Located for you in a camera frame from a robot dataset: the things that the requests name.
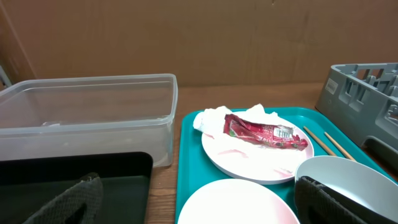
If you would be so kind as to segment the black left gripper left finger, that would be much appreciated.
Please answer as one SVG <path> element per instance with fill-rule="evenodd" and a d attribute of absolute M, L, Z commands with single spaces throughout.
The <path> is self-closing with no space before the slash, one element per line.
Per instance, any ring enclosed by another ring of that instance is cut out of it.
<path fill-rule="evenodd" d="M 92 172 L 43 205 L 23 224 L 92 224 L 102 200 L 102 181 L 97 173 Z"/>

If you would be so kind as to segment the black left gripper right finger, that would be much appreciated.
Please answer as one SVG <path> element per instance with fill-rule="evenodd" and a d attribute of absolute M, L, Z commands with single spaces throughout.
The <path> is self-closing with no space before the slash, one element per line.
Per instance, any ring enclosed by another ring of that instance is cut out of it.
<path fill-rule="evenodd" d="M 295 182 L 294 203 L 303 224 L 397 224 L 309 176 Z"/>

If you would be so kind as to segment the grey bowl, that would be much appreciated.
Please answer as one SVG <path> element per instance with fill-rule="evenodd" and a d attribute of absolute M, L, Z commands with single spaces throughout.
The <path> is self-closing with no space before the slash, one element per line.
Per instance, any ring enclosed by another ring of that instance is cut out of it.
<path fill-rule="evenodd" d="M 335 156 L 316 156 L 301 163 L 295 180 L 311 177 L 378 214 L 397 221 L 397 184 L 358 162 Z"/>

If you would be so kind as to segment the wooden chopstick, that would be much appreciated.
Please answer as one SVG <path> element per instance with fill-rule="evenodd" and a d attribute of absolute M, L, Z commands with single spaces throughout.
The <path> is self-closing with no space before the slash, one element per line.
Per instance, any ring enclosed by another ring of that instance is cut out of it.
<path fill-rule="evenodd" d="M 345 158 L 355 161 L 355 158 L 349 154 L 337 141 L 335 141 L 327 132 L 324 132 L 325 136 L 332 142 L 332 144 L 345 156 Z"/>
<path fill-rule="evenodd" d="M 311 130 L 309 130 L 306 126 L 304 126 L 303 128 L 327 152 L 328 155 L 336 156 L 336 154 L 325 143 L 323 143 L 316 135 L 314 135 L 311 132 Z"/>

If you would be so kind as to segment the small pink plate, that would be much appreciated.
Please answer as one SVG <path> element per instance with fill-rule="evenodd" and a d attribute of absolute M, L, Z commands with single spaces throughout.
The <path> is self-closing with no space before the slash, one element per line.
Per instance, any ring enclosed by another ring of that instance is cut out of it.
<path fill-rule="evenodd" d="M 298 224 L 292 209 L 273 191 L 241 179 L 211 182 L 182 207 L 178 224 Z"/>

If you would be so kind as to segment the large white plate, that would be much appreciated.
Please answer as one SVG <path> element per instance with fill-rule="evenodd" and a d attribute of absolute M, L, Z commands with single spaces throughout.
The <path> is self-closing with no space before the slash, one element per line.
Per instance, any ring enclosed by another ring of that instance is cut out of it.
<path fill-rule="evenodd" d="M 280 117 L 258 120 L 265 124 L 281 124 L 293 128 L 294 134 L 308 142 L 302 150 L 274 149 L 253 145 L 240 139 L 201 135 L 201 143 L 210 161 L 225 174 L 261 185 L 281 184 L 293 180 L 297 167 L 315 155 L 310 138 L 298 126 Z"/>

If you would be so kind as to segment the red snack wrapper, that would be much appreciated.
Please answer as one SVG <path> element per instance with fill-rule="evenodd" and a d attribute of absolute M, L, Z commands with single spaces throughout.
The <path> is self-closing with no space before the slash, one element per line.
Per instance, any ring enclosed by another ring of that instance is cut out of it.
<path fill-rule="evenodd" d="M 252 123 L 235 114 L 227 114 L 224 117 L 223 132 L 231 137 L 271 148 L 302 151 L 308 146 L 305 139 L 294 134 L 293 128 L 283 125 Z"/>

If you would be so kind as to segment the white napkin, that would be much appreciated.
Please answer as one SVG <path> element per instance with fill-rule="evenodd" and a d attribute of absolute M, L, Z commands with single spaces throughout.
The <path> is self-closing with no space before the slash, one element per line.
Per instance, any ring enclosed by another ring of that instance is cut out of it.
<path fill-rule="evenodd" d="M 223 133 L 225 120 L 228 114 L 237 115 L 239 118 L 252 123 L 280 124 L 281 118 L 276 112 L 268 114 L 261 104 L 257 104 L 246 111 L 232 112 L 226 106 L 209 108 L 198 113 L 193 122 L 193 128 L 210 136 L 219 136 Z"/>

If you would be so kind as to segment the clear plastic waste bin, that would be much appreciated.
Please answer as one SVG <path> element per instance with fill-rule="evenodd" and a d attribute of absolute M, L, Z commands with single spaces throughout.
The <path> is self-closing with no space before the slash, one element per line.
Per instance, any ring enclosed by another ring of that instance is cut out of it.
<path fill-rule="evenodd" d="M 173 161 L 175 75 L 27 80 L 1 92 L 4 161 L 146 152 Z"/>

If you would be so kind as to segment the grey dishwasher rack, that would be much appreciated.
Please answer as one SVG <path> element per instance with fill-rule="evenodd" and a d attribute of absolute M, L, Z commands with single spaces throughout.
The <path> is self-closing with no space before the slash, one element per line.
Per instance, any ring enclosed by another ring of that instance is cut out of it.
<path fill-rule="evenodd" d="M 331 66 L 315 107 L 356 145 L 397 170 L 396 63 Z"/>

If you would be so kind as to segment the black plastic tray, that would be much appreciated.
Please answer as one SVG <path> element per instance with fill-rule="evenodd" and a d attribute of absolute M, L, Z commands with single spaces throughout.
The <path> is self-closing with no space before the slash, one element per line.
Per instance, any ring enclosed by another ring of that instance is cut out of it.
<path fill-rule="evenodd" d="M 103 184 L 94 223 L 143 223 L 152 166 L 145 152 L 2 161 L 1 223 L 23 223 L 92 172 Z"/>

